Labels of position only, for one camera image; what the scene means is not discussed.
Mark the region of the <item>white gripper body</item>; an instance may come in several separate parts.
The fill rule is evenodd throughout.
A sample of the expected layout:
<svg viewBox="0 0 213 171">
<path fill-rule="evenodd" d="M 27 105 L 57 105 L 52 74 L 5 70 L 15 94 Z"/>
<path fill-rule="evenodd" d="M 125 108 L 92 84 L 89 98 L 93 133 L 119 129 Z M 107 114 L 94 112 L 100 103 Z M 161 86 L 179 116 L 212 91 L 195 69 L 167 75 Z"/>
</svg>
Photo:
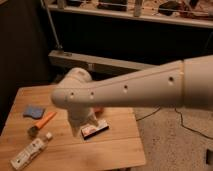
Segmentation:
<svg viewBox="0 0 213 171">
<path fill-rule="evenodd" d="M 68 110 L 68 121 L 71 126 L 81 127 L 87 124 L 89 120 L 97 120 L 91 107 L 71 108 Z"/>
</svg>

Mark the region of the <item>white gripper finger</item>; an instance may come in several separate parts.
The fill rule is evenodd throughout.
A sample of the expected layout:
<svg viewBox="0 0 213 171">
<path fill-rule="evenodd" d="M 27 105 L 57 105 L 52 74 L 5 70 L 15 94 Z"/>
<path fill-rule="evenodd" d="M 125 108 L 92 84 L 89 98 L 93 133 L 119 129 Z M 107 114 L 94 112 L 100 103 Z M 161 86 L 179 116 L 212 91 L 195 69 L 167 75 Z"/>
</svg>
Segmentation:
<svg viewBox="0 0 213 171">
<path fill-rule="evenodd" d="M 98 120 L 89 120 L 88 123 L 89 123 L 90 125 L 95 126 L 95 127 L 98 127 L 98 126 L 99 126 Z"/>
<path fill-rule="evenodd" d="M 74 137 L 77 137 L 79 135 L 80 132 L 80 127 L 78 126 L 71 126 L 72 129 L 72 134 Z"/>
</svg>

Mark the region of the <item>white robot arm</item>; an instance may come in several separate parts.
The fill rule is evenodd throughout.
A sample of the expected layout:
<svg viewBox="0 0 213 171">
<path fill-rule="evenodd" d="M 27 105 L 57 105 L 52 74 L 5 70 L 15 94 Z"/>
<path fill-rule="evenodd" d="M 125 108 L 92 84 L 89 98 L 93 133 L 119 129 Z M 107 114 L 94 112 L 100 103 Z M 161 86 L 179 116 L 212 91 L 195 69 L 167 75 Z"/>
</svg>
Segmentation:
<svg viewBox="0 0 213 171">
<path fill-rule="evenodd" d="M 98 124 L 95 107 L 186 107 L 213 110 L 213 55 L 170 62 L 94 81 L 73 68 L 51 93 L 52 103 L 68 113 L 74 134 Z"/>
</svg>

